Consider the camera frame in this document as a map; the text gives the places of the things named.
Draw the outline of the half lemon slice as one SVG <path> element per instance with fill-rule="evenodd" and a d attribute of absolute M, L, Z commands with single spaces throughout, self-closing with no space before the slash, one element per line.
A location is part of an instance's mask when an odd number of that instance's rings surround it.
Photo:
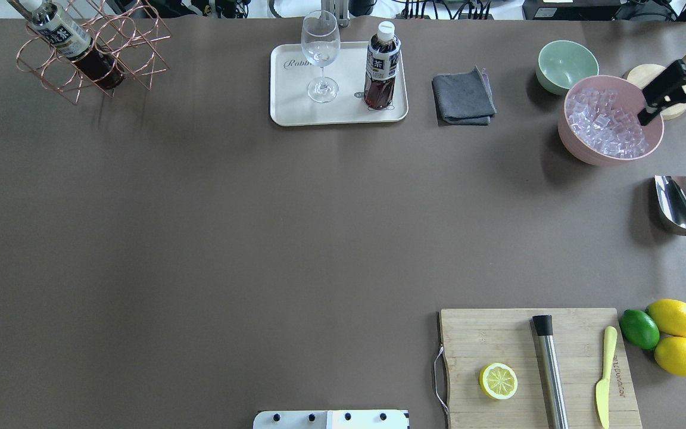
<path fill-rule="evenodd" d="M 479 387 L 491 399 L 511 399 L 518 389 L 517 374 L 504 363 L 489 363 L 480 371 Z"/>

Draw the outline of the green lime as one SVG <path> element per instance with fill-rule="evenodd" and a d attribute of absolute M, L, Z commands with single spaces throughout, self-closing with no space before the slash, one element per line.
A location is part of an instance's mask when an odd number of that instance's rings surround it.
<path fill-rule="evenodd" d="M 624 310 L 619 325 L 625 339 L 642 350 L 654 350 L 659 343 L 659 328 L 643 310 Z"/>

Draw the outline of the pink bowl of ice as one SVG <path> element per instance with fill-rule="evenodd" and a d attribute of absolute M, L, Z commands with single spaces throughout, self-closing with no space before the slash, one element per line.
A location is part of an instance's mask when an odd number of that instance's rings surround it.
<path fill-rule="evenodd" d="M 614 76 L 590 76 L 577 82 L 564 100 L 558 121 L 563 146 L 594 166 L 612 166 L 647 157 L 660 144 L 662 119 L 640 125 L 645 107 L 641 89 Z"/>

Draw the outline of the grey folded cloth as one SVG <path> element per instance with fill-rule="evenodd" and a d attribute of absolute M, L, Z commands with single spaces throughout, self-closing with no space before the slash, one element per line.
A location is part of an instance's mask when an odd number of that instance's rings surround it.
<path fill-rule="evenodd" d="M 488 126 L 496 115 L 492 87 L 485 69 L 443 73 L 431 81 L 438 114 L 449 125 Z"/>

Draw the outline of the tea bottle white cap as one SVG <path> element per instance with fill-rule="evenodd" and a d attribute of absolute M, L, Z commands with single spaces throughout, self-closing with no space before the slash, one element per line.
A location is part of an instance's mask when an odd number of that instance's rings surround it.
<path fill-rule="evenodd" d="M 364 101 L 369 108 L 384 110 L 392 103 L 400 52 L 395 24 L 380 22 L 367 47 Z"/>

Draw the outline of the clear wine glass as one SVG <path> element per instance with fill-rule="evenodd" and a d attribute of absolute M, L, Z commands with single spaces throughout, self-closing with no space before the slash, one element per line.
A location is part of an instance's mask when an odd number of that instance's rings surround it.
<path fill-rule="evenodd" d="M 309 63 L 320 68 L 320 76 L 307 87 L 308 97 L 316 103 L 334 101 L 339 86 L 326 76 L 326 66 L 335 62 L 341 46 L 338 22 L 334 14 L 322 9 L 311 11 L 302 22 L 301 49 Z"/>

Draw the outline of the yellow plastic knife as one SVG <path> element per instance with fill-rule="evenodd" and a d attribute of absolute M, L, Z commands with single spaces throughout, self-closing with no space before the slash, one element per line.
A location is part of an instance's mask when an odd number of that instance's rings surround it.
<path fill-rule="evenodd" d="M 601 378 L 594 386 L 594 403 L 598 413 L 598 419 L 602 428 L 610 428 L 609 402 L 610 402 L 610 375 L 612 374 L 613 358 L 618 341 L 618 331 L 613 326 L 607 326 L 603 333 Z"/>

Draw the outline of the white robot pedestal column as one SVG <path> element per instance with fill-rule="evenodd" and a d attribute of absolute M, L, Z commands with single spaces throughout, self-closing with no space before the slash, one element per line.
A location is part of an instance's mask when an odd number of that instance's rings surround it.
<path fill-rule="evenodd" d="M 264 411 L 255 416 L 253 428 L 409 428 L 407 410 L 343 409 Z"/>

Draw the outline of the steel muddler black tip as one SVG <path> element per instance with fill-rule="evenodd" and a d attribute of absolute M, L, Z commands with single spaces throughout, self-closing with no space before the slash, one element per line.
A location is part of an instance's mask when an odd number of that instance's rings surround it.
<path fill-rule="evenodd" d="M 542 353 L 545 393 L 550 404 L 551 424 L 553 428 L 569 428 L 560 366 L 556 356 L 552 315 L 535 315 L 532 317 L 532 322 Z"/>

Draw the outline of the bamboo cutting board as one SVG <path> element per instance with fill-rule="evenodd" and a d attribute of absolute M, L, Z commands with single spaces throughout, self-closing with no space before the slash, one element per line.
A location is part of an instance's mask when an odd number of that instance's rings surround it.
<path fill-rule="evenodd" d="M 571 428 L 599 428 L 594 388 L 603 375 L 604 330 L 618 328 L 615 309 L 442 309 L 449 428 L 552 428 L 544 353 L 532 318 L 550 315 Z M 480 372 L 488 364 L 511 366 L 518 378 L 507 400 L 488 397 Z"/>

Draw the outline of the copper wire bottle basket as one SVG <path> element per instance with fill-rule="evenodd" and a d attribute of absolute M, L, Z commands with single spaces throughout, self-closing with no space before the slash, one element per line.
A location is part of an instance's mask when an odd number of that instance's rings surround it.
<path fill-rule="evenodd" d="M 73 105 L 82 91 L 112 97 L 123 82 L 151 89 L 169 70 L 160 43 L 168 25 L 148 1 L 11 1 L 30 36 L 17 68 Z"/>

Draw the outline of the aluminium frame post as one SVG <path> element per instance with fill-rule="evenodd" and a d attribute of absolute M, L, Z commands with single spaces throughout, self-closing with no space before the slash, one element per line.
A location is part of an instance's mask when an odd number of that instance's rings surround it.
<path fill-rule="evenodd" d="M 334 14 L 340 27 L 348 27 L 350 24 L 349 0 L 321 0 L 320 5 L 322 10 Z"/>

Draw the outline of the yellow lemon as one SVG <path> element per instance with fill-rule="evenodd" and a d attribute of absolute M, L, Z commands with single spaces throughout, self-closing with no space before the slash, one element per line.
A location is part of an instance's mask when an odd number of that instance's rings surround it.
<path fill-rule="evenodd" d="M 659 331 L 667 335 L 686 337 L 686 302 L 659 299 L 646 307 L 646 313 L 655 321 Z"/>
<path fill-rule="evenodd" d="M 654 350 L 656 363 L 665 371 L 686 377 L 686 337 L 661 339 Z"/>

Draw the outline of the green ceramic bowl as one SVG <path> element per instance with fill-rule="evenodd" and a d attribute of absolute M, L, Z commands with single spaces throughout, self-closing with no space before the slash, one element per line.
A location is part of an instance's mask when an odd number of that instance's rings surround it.
<path fill-rule="evenodd" d="M 547 92 L 566 95 L 577 82 L 600 72 L 598 60 L 583 45 L 557 40 L 543 46 L 537 57 L 537 81 Z"/>

